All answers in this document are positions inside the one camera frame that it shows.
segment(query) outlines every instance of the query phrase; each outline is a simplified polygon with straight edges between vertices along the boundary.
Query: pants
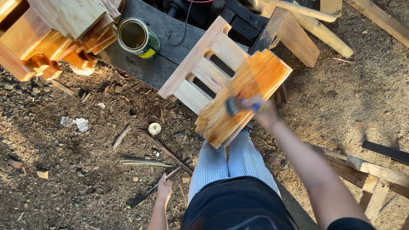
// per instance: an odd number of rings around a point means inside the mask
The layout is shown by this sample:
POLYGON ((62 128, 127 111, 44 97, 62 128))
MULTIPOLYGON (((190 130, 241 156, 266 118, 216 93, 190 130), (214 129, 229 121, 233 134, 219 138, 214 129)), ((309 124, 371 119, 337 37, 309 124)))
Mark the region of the pants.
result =
POLYGON ((215 149, 207 141, 204 142, 190 182, 188 203, 205 185, 216 180, 238 176, 257 177, 281 197, 273 175, 265 167, 263 157, 254 147, 248 131, 242 130, 229 147, 227 162, 226 150, 223 146, 215 149))

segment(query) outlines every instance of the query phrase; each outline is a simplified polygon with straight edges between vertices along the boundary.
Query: open paint can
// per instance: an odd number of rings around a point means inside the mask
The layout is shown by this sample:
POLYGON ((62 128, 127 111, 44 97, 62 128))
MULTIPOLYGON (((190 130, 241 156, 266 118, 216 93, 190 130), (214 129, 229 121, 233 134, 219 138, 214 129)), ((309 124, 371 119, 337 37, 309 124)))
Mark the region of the open paint can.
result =
POLYGON ((153 59, 159 53, 160 43, 157 36, 137 18, 123 20, 117 31, 120 46, 143 59, 153 59))

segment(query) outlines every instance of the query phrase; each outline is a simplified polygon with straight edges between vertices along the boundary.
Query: hand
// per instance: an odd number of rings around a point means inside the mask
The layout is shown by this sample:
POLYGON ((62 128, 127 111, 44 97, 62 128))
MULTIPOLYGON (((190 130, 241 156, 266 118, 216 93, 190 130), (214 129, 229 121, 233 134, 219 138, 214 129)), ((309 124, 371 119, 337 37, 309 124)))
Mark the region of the hand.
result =
POLYGON ((172 181, 165 181, 166 173, 163 173, 159 185, 157 187, 156 202, 163 202, 165 207, 168 205, 168 201, 172 193, 172 181))
POLYGON ((270 129, 271 126, 279 120, 274 103, 271 100, 265 101, 261 95, 254 95, 251 98, 245 99, 242 102, 245 109, 254 112, 254 118, 258 121, 264 128, 270 129), (263 106, 261 111, 254 109, 253 105, 263 106))

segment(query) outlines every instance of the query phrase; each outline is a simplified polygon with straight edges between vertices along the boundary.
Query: person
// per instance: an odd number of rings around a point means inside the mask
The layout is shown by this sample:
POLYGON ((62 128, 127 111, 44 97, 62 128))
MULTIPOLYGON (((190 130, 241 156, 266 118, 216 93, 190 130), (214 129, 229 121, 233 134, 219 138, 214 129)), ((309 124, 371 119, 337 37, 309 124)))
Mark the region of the person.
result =
MULTIPOLYGON (((254 118, 278 139, 287 158, 307 189, 320 230, 374 230, 364 211, 327 162, 278 118, 270 100, 254 96, 243 102, 254 118)), ((229 160, 223 147, 206 141, 199 153, 189 188, 188 207, 181 230, 294 230, 298 229, 281 200, 273 175, 255 149, 246 126, 229 145, 229 160)), ((166 205, 171 181, 159 182, 148 230, 167 230, 166 205)))

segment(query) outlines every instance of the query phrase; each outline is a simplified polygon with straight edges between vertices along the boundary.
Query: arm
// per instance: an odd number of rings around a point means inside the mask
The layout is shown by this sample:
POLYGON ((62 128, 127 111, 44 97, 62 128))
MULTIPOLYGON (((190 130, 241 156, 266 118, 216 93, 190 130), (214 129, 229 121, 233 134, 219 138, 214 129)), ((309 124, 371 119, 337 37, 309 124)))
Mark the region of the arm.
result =
POLYGON ((264 111, 256 112, 254 117, 279 140, 307 189, 319 228, 326 230, 333 221, 343 217, 355 217, 369 222, 336 172, 278 119, 273 103, 254 96, 246 100, 244 105, 250 108, 254 103, 259 103, 266 108, 264 111))
POLYGON ((147 230, 168 230, 168 220, 166 218, 166 206, 172 192, 172 181, 165 181, 166 173, 162 175, 157 187, 157 196, 151 220, 147 230))

